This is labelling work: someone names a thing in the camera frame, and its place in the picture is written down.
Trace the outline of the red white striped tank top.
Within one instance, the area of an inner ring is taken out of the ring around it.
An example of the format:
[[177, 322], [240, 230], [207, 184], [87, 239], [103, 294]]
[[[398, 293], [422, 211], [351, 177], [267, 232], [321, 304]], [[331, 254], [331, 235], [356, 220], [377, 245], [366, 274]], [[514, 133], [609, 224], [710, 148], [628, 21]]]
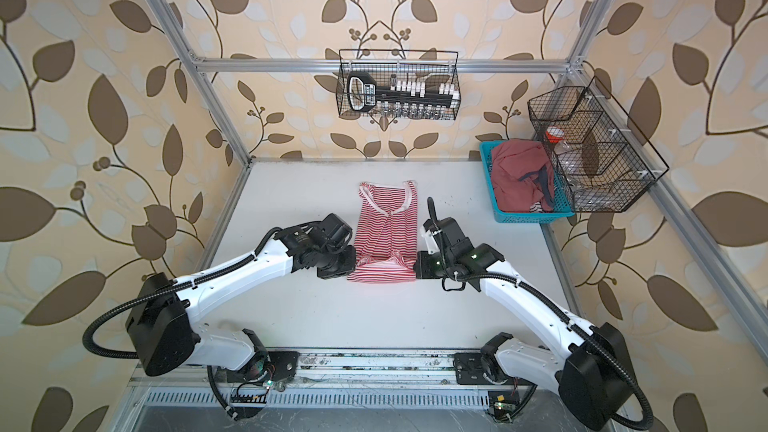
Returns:
[[363, 182], [354, 236], [356, 265], [350, 282], [395, 284], [416, 280], [418, 191], [412, 180], [400, 186]]

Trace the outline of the maroon tank top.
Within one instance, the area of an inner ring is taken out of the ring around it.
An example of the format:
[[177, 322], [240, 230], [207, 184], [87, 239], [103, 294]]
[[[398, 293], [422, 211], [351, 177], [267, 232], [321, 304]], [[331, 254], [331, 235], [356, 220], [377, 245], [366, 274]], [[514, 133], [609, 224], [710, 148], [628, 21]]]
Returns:
[[555, 208], [554, 171], [544, 146], [511, 139], [491, 151], [491, 185], [505, 213], [550, 213]]

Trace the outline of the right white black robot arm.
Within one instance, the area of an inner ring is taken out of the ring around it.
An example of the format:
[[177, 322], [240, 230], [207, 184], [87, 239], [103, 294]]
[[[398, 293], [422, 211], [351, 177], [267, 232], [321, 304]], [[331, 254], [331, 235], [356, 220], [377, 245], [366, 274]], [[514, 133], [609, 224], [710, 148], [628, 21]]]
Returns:
[[427, 248], [417, 256], [417, 278], [453, 281], [458, 292], [472, 287], [512, 312], [542, 342], [534, 347], [510, 333], [494, 336], [481, 350], [488, 381], [520, 378], [545, 388], [593, 431], [610, 421], [635, 431], [652, 429], [652, 406], [614, 326], [597, 327], [558, 305], [496, 249], [473, 245], [451, 217], [427, 219], [421, 233]]

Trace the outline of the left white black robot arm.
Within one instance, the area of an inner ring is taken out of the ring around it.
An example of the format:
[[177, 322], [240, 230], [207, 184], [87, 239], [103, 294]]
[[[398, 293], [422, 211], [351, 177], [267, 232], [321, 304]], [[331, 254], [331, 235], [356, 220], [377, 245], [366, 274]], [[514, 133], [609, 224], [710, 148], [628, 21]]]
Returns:
[[[352, 236], [345, 221], [329, 214], [320, 221], [274, 227], [254, 250], [207, 270], [176, 279], [155, 274], [137, 298], [96, 318], [83, 333], [82, 344], [100, 357], [137, 360], [150, 377], [186, 365], [251, 374], [268, 356], [255, 332], [218, 329], [207, 317], [255, 287], [299, 270], [313, 269], [321, 279], [351, 274], [357, 262]], [[132, 350], [97, 344], [97, 330], [121, 314], [127, 316]]]

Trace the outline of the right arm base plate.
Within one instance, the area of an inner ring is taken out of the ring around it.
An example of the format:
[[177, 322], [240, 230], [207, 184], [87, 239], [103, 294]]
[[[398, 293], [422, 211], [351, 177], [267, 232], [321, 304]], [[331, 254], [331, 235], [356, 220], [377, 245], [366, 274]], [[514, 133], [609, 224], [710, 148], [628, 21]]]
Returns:
[[532, 386], [533, 383], [507, 375], [496, 359], [481, 352], [457, 352], [453, 355], [456, 382], [459, 385], [488, 385], [511, 387]]

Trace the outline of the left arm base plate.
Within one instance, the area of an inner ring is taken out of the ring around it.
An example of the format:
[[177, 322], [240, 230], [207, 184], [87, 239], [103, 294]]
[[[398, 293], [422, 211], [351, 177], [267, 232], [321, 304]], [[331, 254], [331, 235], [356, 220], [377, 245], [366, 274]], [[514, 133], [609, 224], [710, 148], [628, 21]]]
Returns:
[[268, 351], [258, 353], [251, 372], [247, 373], [250, 381], [265, 384], [266, 382], [285, 382], [292, 379], [298, 369], [298, 351]]

